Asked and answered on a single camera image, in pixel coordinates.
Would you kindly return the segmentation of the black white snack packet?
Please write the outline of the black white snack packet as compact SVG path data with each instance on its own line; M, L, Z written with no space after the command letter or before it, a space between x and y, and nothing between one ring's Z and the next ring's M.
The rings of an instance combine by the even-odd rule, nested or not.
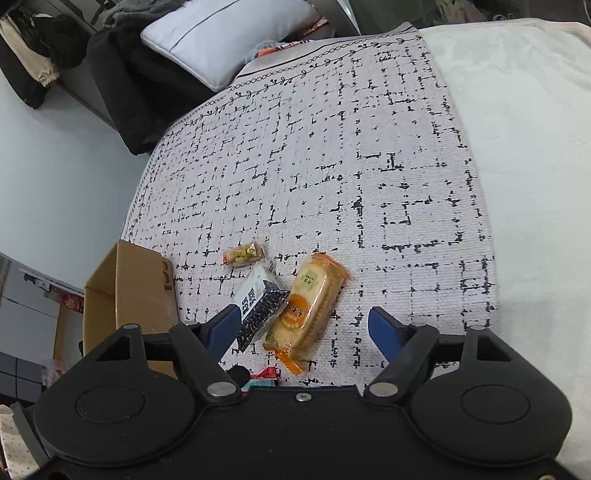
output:
M242 314L242 326L236 337L240 352L245 352L252 342L263 336L287 305L288 297L290 290L280 284L269 260L253 264L233 297L233 303Z

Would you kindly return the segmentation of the red white snack bar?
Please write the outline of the red white snack bar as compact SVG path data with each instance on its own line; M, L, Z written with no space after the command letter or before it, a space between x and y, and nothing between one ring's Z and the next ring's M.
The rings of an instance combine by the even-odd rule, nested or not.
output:
M252 387L276 387L279 383L280 373L276 367L267 367L259 374L252 374L249 381L242 386L242 392L247 392Z

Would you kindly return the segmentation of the yellow orange cracker pack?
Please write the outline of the yellow orange cracker pack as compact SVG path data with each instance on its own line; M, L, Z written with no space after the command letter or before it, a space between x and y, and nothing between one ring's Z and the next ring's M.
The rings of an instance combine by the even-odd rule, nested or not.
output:
M349 271L325 253L314 253L297 271L287 304L263 341L263 348L291 374L304 372L304 357L327 326L342 284L349 278Z

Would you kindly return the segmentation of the small gold candy packet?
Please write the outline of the small gold candy packet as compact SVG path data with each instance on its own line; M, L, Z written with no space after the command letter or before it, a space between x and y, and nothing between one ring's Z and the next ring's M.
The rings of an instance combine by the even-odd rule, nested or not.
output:
M222 254L222 264L225 266L239 267L243 265L250 265L266 258L263 245L252 241L245 244L240 244Z

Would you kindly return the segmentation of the cardboard box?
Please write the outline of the cardboard box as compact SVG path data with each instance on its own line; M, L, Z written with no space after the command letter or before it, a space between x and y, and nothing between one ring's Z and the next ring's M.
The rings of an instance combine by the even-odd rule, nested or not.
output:
M83 353L126 324L157 334L178 322L171 262L147 248L116 242L84 287Z

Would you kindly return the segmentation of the patterned white bed cover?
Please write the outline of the patterned white bed cover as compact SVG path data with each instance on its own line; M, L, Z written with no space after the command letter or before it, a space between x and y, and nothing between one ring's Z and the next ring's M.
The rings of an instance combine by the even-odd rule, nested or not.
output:
M461 334L491 323L494 253L477 166L421 33L300 44L249 63L155 147L122 236L173 265L180 319L228 305L257 241L283 285L315 252L349 270L304 371L286 386L366 385L385 360L380 306Z

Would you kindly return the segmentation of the white fluffy blanket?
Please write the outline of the white fluffy blanket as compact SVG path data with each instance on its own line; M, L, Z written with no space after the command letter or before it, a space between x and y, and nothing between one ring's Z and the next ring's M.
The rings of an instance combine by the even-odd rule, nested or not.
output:
M568 397L590 475L590 29L520 19L423 37L467 132L495 248L497 333Z

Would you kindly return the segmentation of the grey white pillow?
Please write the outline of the grey white pillow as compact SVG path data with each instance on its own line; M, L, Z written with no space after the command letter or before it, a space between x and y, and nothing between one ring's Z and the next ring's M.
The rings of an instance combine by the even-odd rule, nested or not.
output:
M187 1L145 27L140 39L218 92L259 43L281 41L320 18L301 0Z

